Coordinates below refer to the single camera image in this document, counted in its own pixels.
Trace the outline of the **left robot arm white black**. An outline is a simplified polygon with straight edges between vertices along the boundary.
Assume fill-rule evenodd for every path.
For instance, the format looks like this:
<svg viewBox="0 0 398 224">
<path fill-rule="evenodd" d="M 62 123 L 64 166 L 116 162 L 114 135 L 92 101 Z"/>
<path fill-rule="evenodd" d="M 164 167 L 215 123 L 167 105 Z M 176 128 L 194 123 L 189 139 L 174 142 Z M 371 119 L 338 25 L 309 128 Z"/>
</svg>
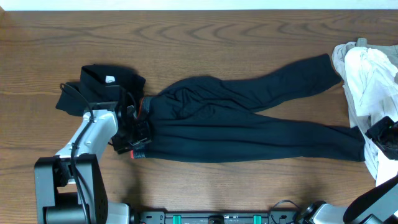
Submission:
<svg viewBox="0 0 398 224">
<path fill-rule="evenodd" d="M 38 223 L 140 223 L 126 203 L 108 200 L 99 160 L 119 129 L 135 118 L 133 105 L 88 105 L 81 126 L 52 157 L 34 166 Z"/>
</svg>

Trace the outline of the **dark navy leggings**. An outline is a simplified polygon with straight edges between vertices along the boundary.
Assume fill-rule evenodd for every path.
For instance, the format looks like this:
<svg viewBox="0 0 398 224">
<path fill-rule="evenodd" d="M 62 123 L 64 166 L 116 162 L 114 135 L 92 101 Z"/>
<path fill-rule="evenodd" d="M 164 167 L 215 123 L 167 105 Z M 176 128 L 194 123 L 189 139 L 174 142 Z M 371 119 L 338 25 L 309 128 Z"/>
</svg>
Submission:
<svg viewBox="0 0 398 224">
<path fill-rule="evenodd" d="M 341 81 L 327 54 L 247 80 L 191 77 L 141 100 L 151 142 L 134 159 L 239 162 L 321 157 L 362 162 L 358 128 L 263 116 L 285 101 L 322 93 Z"/>
</svg>

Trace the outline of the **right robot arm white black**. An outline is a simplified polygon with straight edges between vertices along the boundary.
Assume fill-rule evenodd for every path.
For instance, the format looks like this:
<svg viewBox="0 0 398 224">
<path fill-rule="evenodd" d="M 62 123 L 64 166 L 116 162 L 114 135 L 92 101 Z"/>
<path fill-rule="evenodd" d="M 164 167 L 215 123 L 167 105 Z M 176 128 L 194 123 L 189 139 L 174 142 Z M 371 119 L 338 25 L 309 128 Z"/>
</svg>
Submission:
<svg viewBox="0 0 398 224">
<path fill-rule="evenodd" d="M 366 136 L 387 157 L 397 158 L 397 122 L 386 116 Z M 303 224 L 397 224 L 397 176 L 359 196 L 348 207 L 318 201 L 297 215 Z"/>
</svg>

